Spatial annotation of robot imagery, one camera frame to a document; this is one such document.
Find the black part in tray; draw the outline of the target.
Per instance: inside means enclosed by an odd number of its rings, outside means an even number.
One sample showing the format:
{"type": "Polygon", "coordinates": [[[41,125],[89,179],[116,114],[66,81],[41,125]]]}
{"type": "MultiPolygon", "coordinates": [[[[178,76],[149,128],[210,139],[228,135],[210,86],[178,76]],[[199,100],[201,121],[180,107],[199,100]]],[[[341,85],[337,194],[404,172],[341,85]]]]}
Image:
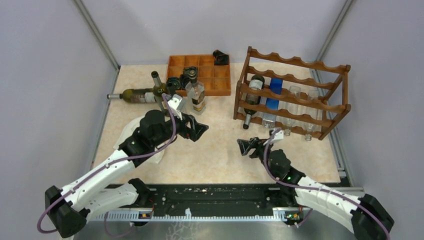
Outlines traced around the black part in tray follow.
{"type": "Polygon", "coordinates": [[[179,77],[179,82],[182,89],[185,89],[187,84],[191,82],[192,79],[197,79],[198,77],[198,68],[196,66],[188,66],[182,70],[182,74],[179,77]]]}

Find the black part behind tray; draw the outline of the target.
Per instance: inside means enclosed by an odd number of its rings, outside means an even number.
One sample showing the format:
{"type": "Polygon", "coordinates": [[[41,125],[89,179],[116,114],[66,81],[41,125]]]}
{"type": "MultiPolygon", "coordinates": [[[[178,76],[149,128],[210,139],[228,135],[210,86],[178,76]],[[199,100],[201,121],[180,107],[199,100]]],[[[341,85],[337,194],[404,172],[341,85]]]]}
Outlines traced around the black part behind tray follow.
{"type": "Polygon", "coordinates": [[[212,56],[214,59],[215,66],[225,66],[228,65],[230,62],[229,55],[218,49],[212,53],[212,56]]]}

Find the wooden compartment tray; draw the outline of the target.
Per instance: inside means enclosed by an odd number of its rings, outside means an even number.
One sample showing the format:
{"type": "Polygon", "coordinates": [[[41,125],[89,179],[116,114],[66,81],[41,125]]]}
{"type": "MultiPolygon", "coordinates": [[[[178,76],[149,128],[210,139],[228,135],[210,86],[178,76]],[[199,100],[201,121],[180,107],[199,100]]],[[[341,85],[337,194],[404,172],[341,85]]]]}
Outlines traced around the wooden compartment tray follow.
{"type": "Polygon", "coordinates": [[[188,67],[198,69],[198,80],[204,84],[206,96],[229,96],[231,94],[230,64],[215,65],[211,54],[171,55],[165,79],[178,78],[188,67]]]}

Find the lying green wine bottle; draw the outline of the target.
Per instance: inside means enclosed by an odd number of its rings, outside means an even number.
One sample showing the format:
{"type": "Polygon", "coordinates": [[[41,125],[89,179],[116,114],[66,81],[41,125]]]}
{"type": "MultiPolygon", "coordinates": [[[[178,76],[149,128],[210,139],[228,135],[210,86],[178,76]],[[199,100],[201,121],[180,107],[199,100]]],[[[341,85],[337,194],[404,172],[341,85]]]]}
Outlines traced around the lying green wine bottle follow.
{"type": "Polygon", "coordinates": [[[156,98],[152,88],[126,89],[122,93],[111,93],[108,100],[123,100],[129,104],[152,104],[156,103],[156,98]]]}

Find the blue square glass bottle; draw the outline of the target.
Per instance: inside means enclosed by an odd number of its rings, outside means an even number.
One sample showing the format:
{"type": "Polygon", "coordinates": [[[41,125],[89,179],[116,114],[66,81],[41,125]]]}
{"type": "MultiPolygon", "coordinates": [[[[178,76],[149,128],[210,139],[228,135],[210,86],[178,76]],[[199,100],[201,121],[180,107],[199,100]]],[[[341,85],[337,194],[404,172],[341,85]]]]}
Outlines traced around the blue square glass bottle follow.
{"type": "MultiPolygon", "coordinates": [[[[272,78],[270,80],[269,89],[277,95],[282,93],[283,80],[279,78],[272,78]]],[[[267,98],[265,106],[269,110],[278,110],[280,101],[273,98],[267,98]]],[[[262,125],[265,128],[272,129],[275,127],[277,116],[268,112],[264,112],[262,115],[262,125]]]]}

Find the wooden wine rack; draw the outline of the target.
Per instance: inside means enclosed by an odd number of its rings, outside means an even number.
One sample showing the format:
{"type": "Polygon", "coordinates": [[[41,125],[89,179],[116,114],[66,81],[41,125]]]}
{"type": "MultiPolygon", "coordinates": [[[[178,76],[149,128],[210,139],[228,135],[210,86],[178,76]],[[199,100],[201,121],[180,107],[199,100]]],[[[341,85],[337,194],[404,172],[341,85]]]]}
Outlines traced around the wooden wine rack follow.
{"type": "Polygon", "coordinates": [[[283,58],[276,52],[260,53],[249,46],[236,83],[233,119],[247,120],[242,110],[270,114],[281,117],[274,124],[286,132],[304,135],[307,138],[323,140],[351,111],[348,87],[350,65],[327,66],[323,61],[306,62],[298,56],[283,58]],[[297,66],[311,71],[336,74],[334,81],[320,83],[314,78],[300,79],[293,74],[278,74],[272,69],[258,70],[251,59],[297,66]],[[249,86],[248,77],[279,79],[286,85],[280,90],[272,90],[269,85],[256,89],[249,86]]]}

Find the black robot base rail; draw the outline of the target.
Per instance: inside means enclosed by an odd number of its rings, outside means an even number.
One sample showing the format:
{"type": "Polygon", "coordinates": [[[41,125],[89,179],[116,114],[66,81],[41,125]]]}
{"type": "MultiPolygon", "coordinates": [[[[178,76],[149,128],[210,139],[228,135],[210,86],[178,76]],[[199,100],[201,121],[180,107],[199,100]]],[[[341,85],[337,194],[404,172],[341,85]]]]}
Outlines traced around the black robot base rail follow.
{"type": "Polygon", "coordinates": [[[242,219],[270,217],[285,209],[282,219],[300,222],[311,214],[295,201],[295,190],[276,183],[253,184],[149,184],[149,193],[125,208],[146,208],[155,217],[242,219]]]}

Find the small clear labelled bottle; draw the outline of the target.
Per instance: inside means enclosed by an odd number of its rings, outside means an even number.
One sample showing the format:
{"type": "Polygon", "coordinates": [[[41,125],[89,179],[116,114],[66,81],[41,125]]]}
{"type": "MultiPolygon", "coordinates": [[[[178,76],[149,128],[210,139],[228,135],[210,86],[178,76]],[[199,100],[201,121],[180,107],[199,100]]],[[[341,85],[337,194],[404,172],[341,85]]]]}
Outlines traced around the small clear labelled bottle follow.
{"type": "Polygon", "coordinates": [[[194,114],[201,115],[206,109],[205,86],[197,78],[190,79],[185,87],[191,110],[194,114]]]}

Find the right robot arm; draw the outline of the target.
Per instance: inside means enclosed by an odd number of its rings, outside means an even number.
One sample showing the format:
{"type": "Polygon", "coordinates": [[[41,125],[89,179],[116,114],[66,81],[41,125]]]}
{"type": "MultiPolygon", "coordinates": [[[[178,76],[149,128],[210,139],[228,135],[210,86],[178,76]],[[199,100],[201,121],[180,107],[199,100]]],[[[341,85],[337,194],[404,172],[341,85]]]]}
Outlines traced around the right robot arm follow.
{"type": "Polygon", "coordinates": [[[259,159],[265,171],[283,189],[287,206],[309,207],[338,222],[357,240],[389,240],[394,219],[376,197],[350,195],[319,183],[291,165],[283,150],[273,150],[271,139],[237,139],[240,153],[259,159]]]}

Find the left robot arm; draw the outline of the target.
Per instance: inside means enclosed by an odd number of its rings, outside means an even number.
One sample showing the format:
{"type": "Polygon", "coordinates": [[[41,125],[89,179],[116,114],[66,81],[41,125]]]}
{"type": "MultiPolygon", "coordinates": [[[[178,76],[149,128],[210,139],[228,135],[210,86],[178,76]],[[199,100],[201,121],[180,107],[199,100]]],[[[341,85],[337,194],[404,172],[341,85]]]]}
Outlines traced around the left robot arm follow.
{"type": "Polygon", "coordinates": [[[134,204],[146,206],[150,190],[139,178],[117,188],[108,185],[164,150],[177,135],[196,142],[208,129],[208,125],[197,122],[192,115],[171,114],[170,120],[165,120],[160,110],[148,111],[134,132],[102,164],[61,188],[53,185],[45,191],[45,210],[38,219],[37,230],[48,233],[41,227],[44,217],[48,217],[54,230],[68,238],[99,215],[134,204]]]}

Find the white folded cloth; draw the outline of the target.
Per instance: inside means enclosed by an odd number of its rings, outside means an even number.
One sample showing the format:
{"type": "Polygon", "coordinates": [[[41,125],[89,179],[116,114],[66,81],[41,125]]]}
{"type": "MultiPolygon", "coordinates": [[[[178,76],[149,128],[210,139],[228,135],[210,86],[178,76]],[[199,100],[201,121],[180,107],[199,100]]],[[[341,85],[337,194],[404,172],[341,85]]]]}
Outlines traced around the white folded cloth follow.
{"type": "MultiPolygon", "coordinates": [[[[135,129],[140,126],[140,120],[144,117],[145,117],[145,115],[136,117],[124,126],[118,140],[116,141],[116,143],[113,146],[113,148],[115,150],[117,150],[119,148],[119,145],[122,144],[124,142],[124,140],[126,140],[128,137],[130,137],[133,134],[135,129]]],[[[155,155],[152,155],[149,159],[147,159],[146,162],[152,163],[152,164],[158,164],[162,160],[164,153],[165,153],[165,150],[162,150],[162,151],[156,153],[155,155]]]]}

